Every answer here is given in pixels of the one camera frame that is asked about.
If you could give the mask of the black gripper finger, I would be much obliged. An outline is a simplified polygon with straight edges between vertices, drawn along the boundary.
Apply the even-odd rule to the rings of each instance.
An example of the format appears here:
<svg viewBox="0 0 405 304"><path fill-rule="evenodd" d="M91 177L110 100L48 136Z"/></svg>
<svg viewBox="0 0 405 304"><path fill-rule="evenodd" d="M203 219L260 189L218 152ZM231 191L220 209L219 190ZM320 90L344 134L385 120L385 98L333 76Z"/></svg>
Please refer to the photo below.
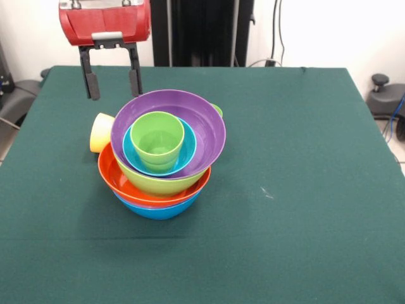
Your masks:
<svg viewBox="0 0 405 304"><path fill-rule="evenodd" d="M92 100L98 100L100 98L99 86L96 74L92 71L90 64L90 50L92 46L79 46L80 64L85 81L85 88L87 91L87 97Z"/></svg>
<svg viewBox="0 0 405 304"><path fill-rule="evenodd" d="M128 75L130 79L132 96L137 97L143 93L137 44L124 44L123 47L128 51L130 58L131 68Z"/></svg>

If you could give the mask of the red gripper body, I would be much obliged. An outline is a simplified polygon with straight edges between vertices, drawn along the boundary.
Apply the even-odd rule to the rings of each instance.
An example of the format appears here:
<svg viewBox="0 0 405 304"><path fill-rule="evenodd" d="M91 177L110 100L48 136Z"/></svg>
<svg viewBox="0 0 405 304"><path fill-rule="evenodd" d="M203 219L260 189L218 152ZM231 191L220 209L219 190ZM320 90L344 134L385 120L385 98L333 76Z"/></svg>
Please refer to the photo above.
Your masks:
<svg viewBox="0 0 405 304"><path fill-rule="evenodd" d="M151 32L149 1L60 1L59 21L72 46L121 39L142 42Z"/></svg>

